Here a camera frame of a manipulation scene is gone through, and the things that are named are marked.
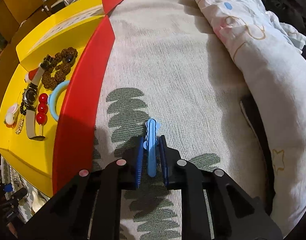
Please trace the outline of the pearl hair claw clip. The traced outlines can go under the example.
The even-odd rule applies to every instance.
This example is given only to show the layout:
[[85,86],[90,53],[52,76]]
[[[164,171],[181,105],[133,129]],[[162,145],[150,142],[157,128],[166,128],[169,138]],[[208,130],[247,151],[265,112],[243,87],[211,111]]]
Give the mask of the pearl hair claw clip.
[[21,177],[20,175],[16,172],[16,170],[13,167],[9,167],[9,172],[10,172],[10,182],[13,188],[13,191],[16,192],[20,188],[23,187]]

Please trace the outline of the white plush bunny with carrot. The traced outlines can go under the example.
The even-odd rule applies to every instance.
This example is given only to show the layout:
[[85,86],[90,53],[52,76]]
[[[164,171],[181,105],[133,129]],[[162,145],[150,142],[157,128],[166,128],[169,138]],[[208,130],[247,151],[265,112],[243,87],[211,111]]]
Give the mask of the white plush bunny with carrot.
[[4,123],[8,128],[14,128],[16,126],[19,108],[18,103],[14,103],[8,108],[4,118]]

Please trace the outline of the blue plastic hair clip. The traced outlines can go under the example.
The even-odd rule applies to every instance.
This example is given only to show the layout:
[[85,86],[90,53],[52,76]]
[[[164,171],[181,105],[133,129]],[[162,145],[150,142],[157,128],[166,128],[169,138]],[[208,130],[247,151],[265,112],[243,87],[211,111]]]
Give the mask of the blue plastic hair clip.
[[157,173],[156,145],[158,144],[157,133],[160,128],[160,123],[150,118],[145,123],[145,126],[146,135],[143,142],[143,148],[147,152],[147,173],[149,177],[153,178]]

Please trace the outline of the wrist watch with strap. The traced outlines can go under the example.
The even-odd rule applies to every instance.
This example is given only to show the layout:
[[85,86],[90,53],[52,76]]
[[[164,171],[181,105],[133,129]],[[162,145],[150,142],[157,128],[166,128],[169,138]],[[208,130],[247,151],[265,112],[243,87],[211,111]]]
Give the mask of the wrist watch with strap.
[[47,55],[39,64],[32,81],[23,94],[24,106],[26,107],[26,134],[30,140],[43,141],[45,139],[42,135],[35,133],[35,114],[38,97],[38,86],[45,71],[49,70],[54,58]]

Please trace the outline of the light blue bangle gold caps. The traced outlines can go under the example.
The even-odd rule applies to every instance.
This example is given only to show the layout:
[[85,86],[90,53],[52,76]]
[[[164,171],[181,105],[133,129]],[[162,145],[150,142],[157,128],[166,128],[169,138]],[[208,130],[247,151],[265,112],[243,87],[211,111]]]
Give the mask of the light blue bangle gold caps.
[[61,82],[59,85],[57,85],[55,87],[55,89],[53,90],[53,92],[51,94],[49,94],[48,97],[48,105],[49,105],[49,111],[50,111],[50,115],[53,117],[53,119],[58,122],[59,121],[59,115],[56,112],[56,104],[59,98],[59,95],[65,90],[67,89],[68,85],[69,85],[69,80],[66,80],[64,82]]

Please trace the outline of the red santa hat clip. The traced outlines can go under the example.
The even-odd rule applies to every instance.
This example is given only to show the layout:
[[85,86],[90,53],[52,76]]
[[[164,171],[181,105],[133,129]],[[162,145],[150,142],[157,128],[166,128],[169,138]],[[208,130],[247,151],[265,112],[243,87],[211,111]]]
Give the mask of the red santa hat clip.
[[31,83],[32,80],[33,80],[33,78],[34,78],[34,76],[35,76],[35,74],[37,73],[38,70],[39,70],[39,68],[36,68],[36,69],[34,69],[34,70],[29,71],[29,72],[25,75],[25,77],[24,77],[25,82],[26,82],[26,83]]

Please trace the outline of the yellow cardboard box with lid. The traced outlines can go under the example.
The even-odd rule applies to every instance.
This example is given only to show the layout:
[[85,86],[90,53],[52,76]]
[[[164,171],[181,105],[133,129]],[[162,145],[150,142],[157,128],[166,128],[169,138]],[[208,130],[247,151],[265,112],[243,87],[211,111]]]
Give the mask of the yellow cardboard box with lid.
[[[58,192],[80,170],[90,170],[97,107],[106,66],[115,36],[109,13],[123,0],[79,0],[33,29],[16,47],[19,65],[6,89],[0,107],[0,154],[30,184],[48,197]],[[61,82],[69,85],[58,98],[56,122],[48,109],[43,141],[26,134],[23,94],[30,83],[25,75],[50,55],[54,58],[38,86],[39,96],[48,96]],[[24,126],[8,128],[8,108],[19,104]],[[35,133],[39,125],[35,121]]]

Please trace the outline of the light blue patterned duvet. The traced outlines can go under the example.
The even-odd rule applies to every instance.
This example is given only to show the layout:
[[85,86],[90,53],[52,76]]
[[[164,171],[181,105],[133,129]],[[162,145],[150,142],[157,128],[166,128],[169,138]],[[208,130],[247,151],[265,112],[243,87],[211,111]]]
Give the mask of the light blue patterned duvet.
[[195,0],[243,73],[273,161],[271,217],[287,236],[306,212],[306,38],[261,0]]

